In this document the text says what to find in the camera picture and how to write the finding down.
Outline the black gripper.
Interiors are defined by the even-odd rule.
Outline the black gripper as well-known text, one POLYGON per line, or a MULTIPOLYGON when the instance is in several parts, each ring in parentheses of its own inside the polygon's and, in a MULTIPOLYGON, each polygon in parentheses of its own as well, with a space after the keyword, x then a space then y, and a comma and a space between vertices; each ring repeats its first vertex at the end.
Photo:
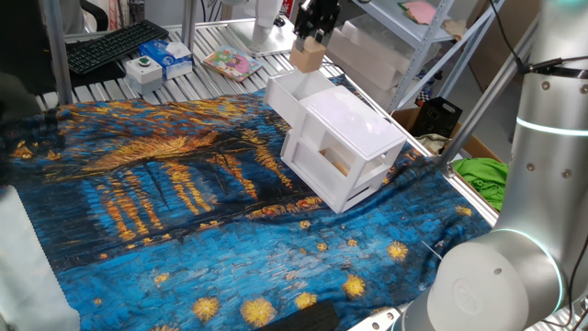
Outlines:
POLYGON ((296 49, 303 51, 305 40, 311 34, 318 43, 326 46, 341 9, 338 0, 300 1, 293 30, 296 35, 296 49))

